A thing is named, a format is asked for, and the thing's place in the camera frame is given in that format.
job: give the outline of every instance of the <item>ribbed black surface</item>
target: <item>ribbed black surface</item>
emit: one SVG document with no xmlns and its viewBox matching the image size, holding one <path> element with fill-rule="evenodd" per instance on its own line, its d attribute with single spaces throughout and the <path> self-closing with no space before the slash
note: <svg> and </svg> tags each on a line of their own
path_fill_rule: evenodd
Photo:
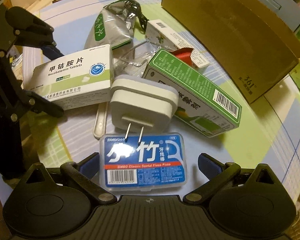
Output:
<svg viewBox="0 0 300 240">
<path fill-rule="evenodd" d="M 61 240 L 236 240 L 216 228 L 202 208 L 177 196 L 123 196 L 100 206 L 91 219 Z M 277 240 L 288 240 L 281 236 Z"/>
</svg>

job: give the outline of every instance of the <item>red stripe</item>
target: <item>red stripe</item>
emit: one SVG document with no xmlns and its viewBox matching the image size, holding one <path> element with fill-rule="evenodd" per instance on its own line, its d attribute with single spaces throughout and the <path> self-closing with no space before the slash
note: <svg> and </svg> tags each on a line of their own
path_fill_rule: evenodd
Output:
<svg viewBox="0 0 300 240">
<path fill-rule="evenodd" d="M 162 163 L 143 163 L 143 164 L 106 164 L 105 170 L 118 170 L 118 169 L 147 169 L 147 168 L 162 168 L 180 166 L 181 162 L 162 162 Z"/>
</svg>

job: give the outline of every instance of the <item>black cable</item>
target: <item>black cable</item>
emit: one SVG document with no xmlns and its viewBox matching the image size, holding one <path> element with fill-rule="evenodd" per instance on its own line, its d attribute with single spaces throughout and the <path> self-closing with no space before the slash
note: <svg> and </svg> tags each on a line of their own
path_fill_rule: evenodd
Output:
<svg viewBox="0 0 300 240">
<path fill-rule="evenodd" d="M 148 19 L 142 14 L 140 4 L 136 1 L 128 0 L 125 2 L 125 7 L 129 10 L 129 12 L 133 12 L 139 18 L 141 28 L 145 31 Z"/>
</svg>

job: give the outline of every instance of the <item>blue circular logo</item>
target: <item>blue circular logo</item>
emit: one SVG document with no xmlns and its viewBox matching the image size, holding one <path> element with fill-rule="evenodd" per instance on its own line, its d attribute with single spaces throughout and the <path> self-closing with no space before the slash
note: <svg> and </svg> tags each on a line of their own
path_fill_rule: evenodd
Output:
<svg viewBox="0 0 300 240">
<path fill-rule="evenodd" d="M 91 76 L 101 75 L 106 68 L 105 65 L 106 64 L 103 64 L 103 63 L 97 63 L 97 64 L 92 65 L 92 67 L 90 68 L 89 74 Z"/>
</svg>

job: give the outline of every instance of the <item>barcode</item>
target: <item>barcode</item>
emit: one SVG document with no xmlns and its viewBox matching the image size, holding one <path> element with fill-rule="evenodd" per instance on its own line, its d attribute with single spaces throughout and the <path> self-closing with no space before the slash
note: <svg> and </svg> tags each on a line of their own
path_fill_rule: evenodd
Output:
<svg viewBox="0 0 300 240">
<path fill-rule="evenodd" d="M 159 25 L 161 28 L 166 28 L 166 25 L 164 25 L 163 23 L 157 23 L 157 25 Z"/>
<path fill-rule="evenodd" d="M 226 109 L 230 114 L 232 114 L 235 118 L 237 118 L 239 108 L 216 89 L 214 91 L 213 101 L 217 102 L 224 109 Z"/>
<path fill-rule="evenodd" d="M 108 184 L 137 184 L 137 169 L 107 170 Z"/>
</svg>

